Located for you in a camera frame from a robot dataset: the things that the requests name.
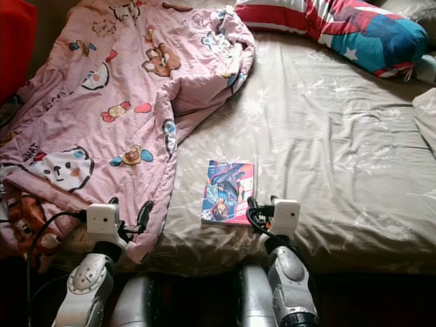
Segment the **bed sheet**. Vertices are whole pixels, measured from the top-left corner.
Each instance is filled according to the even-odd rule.
[[[314,272],[434,274],[436,159],[411,104],[430,86],[376,78],[297,35],[254,36],[246,85],[178,148],[154,252],[119,270],[198,276],[265,259],[251,228],[200,222],[208,161],[216,159],[255,164],[259,203],[272,194],[301,203],[295,241]],[[56,265],[70,269],[90,248],[82,226]]]

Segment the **bed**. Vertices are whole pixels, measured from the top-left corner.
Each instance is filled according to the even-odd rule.
[[[179,1],[222,7],[234,1]],[[119,271],[214,275],[263,263],[247,226],[200,221],[208,161],[255,164],[259,203],[298,200],[295,242],[315,273],[436,271],[436,158],[412,100],[430,85],[384,80],[299,35],[253,32],[245,85],[178,147],[163,231],[141,264]],[[86,225],[53,265],[71,270],[92,249]]]

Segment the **comic book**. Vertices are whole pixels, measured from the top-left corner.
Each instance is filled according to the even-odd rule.
[[[254,165],[209,161],[202,221],[249,225],[247,198],[253,196]]]

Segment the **floor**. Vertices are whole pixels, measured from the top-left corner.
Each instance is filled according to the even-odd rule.
[[[2,260],[0,267],[0,325],[26,326],[24,262]],[[64,274],[52,270],[44,276],[33,276],[33,284],[37,287]],[[129,277],[116,277],[114,291],[106,305],[104,326],[108,326],[116,295]],[[161,284],[162,294],[159,327],[236,326],[233,274],[199,279],[155,277]],[[436,277],[346,274],[322,275],[315,280],[323,327],[434,326],[431,313]],[[62,279],[40,293],[32,312],[33,327],[51,326],[65,290]]]

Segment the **pink blanket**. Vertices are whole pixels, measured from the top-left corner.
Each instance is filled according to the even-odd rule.
[[[231,7],[82,1],[1,130],[0,215],[11,221],[1,224],[2,254],[26,256],[55,213],[116,196],[128,225],[154,202],[127,248],[141,263],[165,223],[177,143],[240,88],[253,58],[253,37]],[[51,224],[33,265],[44,270],[78,224]]]

